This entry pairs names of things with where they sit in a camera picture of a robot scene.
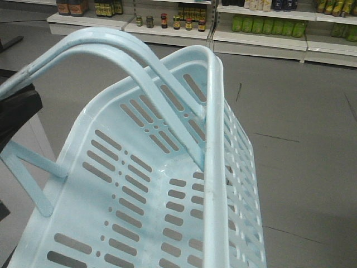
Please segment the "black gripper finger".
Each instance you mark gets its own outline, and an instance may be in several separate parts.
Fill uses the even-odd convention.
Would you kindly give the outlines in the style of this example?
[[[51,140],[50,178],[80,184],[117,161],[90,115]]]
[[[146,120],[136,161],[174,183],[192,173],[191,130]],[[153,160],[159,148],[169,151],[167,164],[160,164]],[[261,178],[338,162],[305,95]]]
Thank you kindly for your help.
[[[42,109],[42,100],[33,84],[1,101],[1,151],[18,130]]]

